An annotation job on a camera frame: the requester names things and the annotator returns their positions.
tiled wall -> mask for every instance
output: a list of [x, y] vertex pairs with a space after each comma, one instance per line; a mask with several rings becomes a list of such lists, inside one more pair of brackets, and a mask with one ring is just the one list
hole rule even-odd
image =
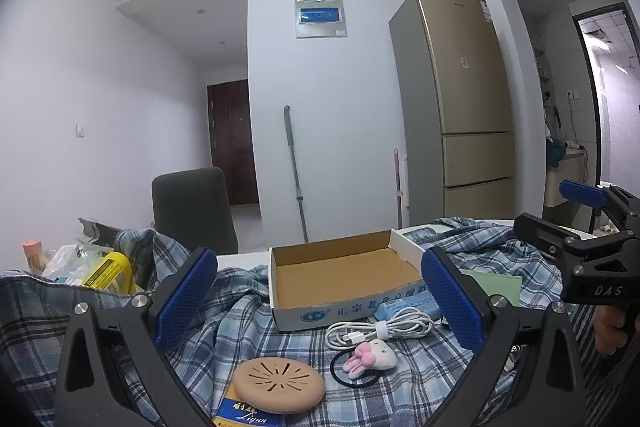
[[[602, 71], [609, 133], [602, 136], [602, 163], [609, 164], [604, 181], [640, 194], [640, 68], [634, 52], [598, 55]], [[626, 71], [620, 71], [616, 65]]]
[[[580, 35], [569, 7], [564, 5], [536, 20], [537, 31], [551, 68], [551, 83], [564, 137], [584, 145], [589, 154], [588, 182], [595, 181], [596, 123], [587, 61]], [[577, 91], [580, 99], [569, 102], [567, 91]], [[571, 111], [575, 135], [571, 123]]]

cardboard box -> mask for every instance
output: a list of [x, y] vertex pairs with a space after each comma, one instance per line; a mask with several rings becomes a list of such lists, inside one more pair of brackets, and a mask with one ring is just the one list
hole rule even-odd
[[373, 315], [378, 305], [426, 290], [422, 248], [396, 230], [270, 249], [269, 296], [280, 331]]

metal screw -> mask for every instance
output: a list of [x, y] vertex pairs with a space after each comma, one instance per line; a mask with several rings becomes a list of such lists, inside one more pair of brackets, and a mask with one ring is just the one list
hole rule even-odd
[[86, 313], [88, 309], [89, 304], [87, 304], [86, 302], [79, 302], [74, 308], [74, 313], [76, 313], [77, 315], [82, 315], [83, 313]]
[[135, 295], [131, 299], [131, 304], [133, 304], [135, 308], [142, 308], [142, 306], [146, 306], [146, 303], [148, 302], [149, 297], [147, 297], [146, 295]]
[[561, 301], [552, 302], [551, 309], [556, 313], [564, 313], [564, 302], [561, 302]]
[[507, 297], [502, 295], [491, 295], [491, 304], [496, 308], [504, 308], [507, 305]]

white charging cable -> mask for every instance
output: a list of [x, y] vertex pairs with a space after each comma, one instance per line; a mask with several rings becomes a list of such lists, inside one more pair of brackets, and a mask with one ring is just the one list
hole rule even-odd
[[[388, 321], [336, 322], [329, 326], [324, 343], [336, 351], [346, 351], [356, 344], [380, 339], [419, 339], [427, 335], [435, 322], [418, 308], [407, 307], [396, 312]], [[351, 330], [340, 334], [342, 330]]]

pink bottle cap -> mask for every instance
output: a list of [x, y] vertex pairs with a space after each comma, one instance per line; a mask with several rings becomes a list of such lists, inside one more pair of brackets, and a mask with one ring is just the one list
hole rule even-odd
[[42, 243], [39, 239], [31, 239], [22, 244], [22, 249], [27, 257], [32, 255], [40, 255], [42, 253]]

